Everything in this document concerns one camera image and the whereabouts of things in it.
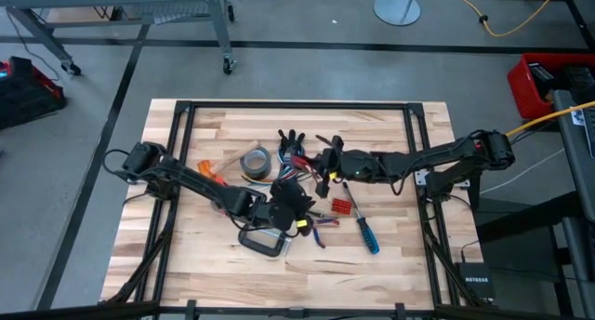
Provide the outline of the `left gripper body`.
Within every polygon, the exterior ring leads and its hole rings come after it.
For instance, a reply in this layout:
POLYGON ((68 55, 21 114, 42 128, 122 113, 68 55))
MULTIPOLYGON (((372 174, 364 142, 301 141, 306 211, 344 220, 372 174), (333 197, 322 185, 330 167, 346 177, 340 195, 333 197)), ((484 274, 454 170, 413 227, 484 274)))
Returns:
POLYGON ((295 179, 276 180, 271 186, 270 194, 269 213, 274 228, 290 228, 294 221, 304 219, 315 204, 295 179))

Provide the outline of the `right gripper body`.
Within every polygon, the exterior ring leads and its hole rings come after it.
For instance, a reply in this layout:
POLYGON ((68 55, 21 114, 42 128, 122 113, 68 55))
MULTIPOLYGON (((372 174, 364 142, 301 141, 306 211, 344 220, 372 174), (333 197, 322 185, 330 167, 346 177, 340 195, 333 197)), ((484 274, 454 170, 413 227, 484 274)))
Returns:
POLYGON ((344 141, 339 135, 331 140, 320 137, 320 141, 328 145, 323 150, 323 162, 321 163, 320 175, 323 181, 343 181, 345 175, 341 168, 341 155, 343 154, 344 141))

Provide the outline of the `black C-clamp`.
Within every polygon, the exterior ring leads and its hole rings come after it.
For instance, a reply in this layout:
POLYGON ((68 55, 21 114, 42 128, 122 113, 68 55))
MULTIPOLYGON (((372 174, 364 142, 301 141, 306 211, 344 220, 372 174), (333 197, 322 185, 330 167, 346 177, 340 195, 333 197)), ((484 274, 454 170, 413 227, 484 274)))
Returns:
POLYGON ((238 242, 241 246, 253 250, 261 255, 271 258, 279 257, 286 252, 291 243, 291 239, 286 233, 275 229, 261 229, 256 231, 243 231, 238 233, 238 242), (269 246, 252 237, 253 233, 262 233, 274 241, 273 246, 269 246))

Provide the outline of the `black work glove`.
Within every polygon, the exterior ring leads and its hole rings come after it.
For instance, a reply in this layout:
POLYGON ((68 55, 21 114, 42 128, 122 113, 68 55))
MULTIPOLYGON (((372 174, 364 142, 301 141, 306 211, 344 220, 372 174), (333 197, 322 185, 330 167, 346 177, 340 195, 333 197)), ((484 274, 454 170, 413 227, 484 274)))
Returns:
POLYGON ((294 129, 290 129, 288 134, 285 135, 279 129, 278 134, 281 140, 278 146, 277 156, 281 161, 289 160, 292 156, 302 157, 305 155, 305 149, 303 147, 304 133, 298 135, 294 129))

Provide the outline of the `round grey stand base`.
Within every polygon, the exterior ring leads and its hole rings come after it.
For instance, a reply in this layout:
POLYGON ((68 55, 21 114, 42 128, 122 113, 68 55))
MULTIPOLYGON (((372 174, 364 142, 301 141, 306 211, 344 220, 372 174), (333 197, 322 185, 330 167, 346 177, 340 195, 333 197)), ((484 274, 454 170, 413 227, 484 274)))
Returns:
POLYGON ((407 26, 421 16, 417 0, 375 0, 373 11, 378 19, 392 26, 407 26))

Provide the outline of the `red plastic crate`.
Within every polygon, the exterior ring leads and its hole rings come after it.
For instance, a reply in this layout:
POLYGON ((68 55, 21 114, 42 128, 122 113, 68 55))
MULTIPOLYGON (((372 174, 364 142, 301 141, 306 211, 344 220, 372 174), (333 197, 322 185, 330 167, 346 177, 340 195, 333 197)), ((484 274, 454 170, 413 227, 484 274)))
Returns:
POLYGON ((563 89, 567 66, 590 66, 595 69, 593 53, 524 53, 509 71, 507 78, 520 116, 537 119, 553 112, 553 104, 546 100, 551 90, 563 89), (531 70, 535 64, 543 68, 552 79, 540 79, 531 70))

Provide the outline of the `grey side desk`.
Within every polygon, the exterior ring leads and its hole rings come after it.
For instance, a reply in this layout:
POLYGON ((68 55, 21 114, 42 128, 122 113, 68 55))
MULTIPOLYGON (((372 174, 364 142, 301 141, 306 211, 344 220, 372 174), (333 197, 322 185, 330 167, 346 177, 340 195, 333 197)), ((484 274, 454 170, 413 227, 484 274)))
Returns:
POLYGON ((562 227, 584 315, 595 320, 595 279, 589 279, 593 266, 588 260, 589 253, 595 252, 595 249, 587 238, 587 225, 595 225, 595 159, 590 155, 585 129, 575 125, 570 114, 561 115, 558 122, 575 192, 581 205, 581 215, 564 218, 562 227))

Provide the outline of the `black red toolbox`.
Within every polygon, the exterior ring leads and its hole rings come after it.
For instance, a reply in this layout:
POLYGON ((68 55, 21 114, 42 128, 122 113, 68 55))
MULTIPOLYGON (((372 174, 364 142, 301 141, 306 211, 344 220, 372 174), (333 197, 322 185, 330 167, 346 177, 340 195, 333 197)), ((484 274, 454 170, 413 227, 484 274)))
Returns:
POLYGON ((0 130, 45 117, 66 104, 63 88, 30 60, 0 60, 0 130))

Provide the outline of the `red blue handled pliers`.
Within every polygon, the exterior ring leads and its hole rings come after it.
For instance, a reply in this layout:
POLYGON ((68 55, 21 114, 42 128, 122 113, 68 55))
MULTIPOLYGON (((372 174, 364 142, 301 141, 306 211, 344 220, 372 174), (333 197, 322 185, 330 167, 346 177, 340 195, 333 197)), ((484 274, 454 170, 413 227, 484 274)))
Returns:
POLYGON ((310 217, 311 222, 311 231, 313 233, 314 240, 318 247, 326 248, 326 245, 321 239, 319 228, 330 226, 330 227, 338 227, 340 225, 340 221, 336 218, 312 218, 310 217))

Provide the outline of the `black duct tape roll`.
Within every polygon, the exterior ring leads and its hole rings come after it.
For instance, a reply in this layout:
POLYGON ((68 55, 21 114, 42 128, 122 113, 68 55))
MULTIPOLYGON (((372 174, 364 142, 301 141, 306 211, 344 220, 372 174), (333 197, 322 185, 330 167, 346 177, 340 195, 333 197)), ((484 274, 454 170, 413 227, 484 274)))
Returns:
POLYGON ((264 180, 271 173, 271 155, 263 147, 257 147, 240 159, 244 174, 252 180, 264 180))

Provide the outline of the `blue black handled screwdriver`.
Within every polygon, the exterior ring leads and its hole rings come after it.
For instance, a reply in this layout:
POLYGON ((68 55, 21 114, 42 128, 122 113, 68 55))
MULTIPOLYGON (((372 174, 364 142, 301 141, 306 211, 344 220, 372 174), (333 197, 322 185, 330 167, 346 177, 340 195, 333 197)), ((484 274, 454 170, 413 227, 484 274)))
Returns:
POLYGON ((350 199, 350 201, 352 203, 352 207, 353 207, 355 214, 357 216, 356 222, 358 223, 358 225, 360 227, 361 236, 362 236, 362 239, 364 240, 364 244, 366 245, 368 251, 371 254, 377 254, 380 251, 380 247, 379 247, 379 244, 377 242, 377 239, 376 239, 372 229, 368 225, 365 216, 361 213, 360 209, 358 208, 357 203, 352 196, 352 193, 350 191, 350 187, 349 187, 348 183, 343 181, 342 186, 343 186, 345 194, 350 199))

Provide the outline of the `black aluminium table frame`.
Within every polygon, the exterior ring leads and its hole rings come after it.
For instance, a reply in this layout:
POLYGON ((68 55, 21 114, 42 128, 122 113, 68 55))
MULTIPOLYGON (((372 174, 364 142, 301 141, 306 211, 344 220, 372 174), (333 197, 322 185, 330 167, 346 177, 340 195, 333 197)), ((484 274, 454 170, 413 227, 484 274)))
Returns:
POLYGON ((329 181, 320 198, 320 178, 309 167, 339 135, 343 149, 413 153, 454 139, 428 122, 434 103, 346 102, 321 100, 154 100, 142 140, 165 146, 198 172, 201 159, 258 140, 278 145, 277 131, 305 134, 305 180, 297 180, 315 201, 310 211, 340 221, 320 227, 326 248, 313 233, 290 238, 286 252, 271 258, 243 247, 241 231, 209 199, 176 188, 169 200, 150 195, 124 208, 107 279, 110 297, 91 306, 4 313, 0 320, 132 320, 181 313, 436 318, 451 320, 585 320, 551 314, 513 312, 486 303, 466 285, 451 258, 451 243, 474 230, 469 209, 451 205, 451 215, 430 219, 427 170, 404 182, 348 183, 372 229, 380 251, 371 254, 352 208, 334 214, 334 198, 350 200, 342 182, 329 181))

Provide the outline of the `wooden-handled hammer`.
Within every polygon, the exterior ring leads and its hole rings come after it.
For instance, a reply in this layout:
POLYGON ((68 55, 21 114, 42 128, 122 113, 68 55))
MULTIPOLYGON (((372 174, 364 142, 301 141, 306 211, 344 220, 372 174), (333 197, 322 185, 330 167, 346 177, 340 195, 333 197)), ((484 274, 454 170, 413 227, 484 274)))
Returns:
POLYGON ((213 174, 218 174, 220 171, 229 167, 231 164, 239 161, 246 154, 250 153, 253 150, 256 150, 256 148, 258 148, 259 146, 260 146, 260 142, 258 140, 250 141, 249 143, 244 145, 241 149, 234 152, 232 155, 230 155, 226 159, 212 165, 210 168, 210 171, 213 174))

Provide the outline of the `black Netgear network switch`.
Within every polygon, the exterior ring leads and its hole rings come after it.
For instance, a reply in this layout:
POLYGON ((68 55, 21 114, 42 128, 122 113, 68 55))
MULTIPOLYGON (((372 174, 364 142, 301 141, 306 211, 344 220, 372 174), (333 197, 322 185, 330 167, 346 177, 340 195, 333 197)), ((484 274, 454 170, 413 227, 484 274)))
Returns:
POLYGON ((482 262, 458 262, 456 268, 466 285, 485 301, 495 298, 494 284, 489 268, 482 262))

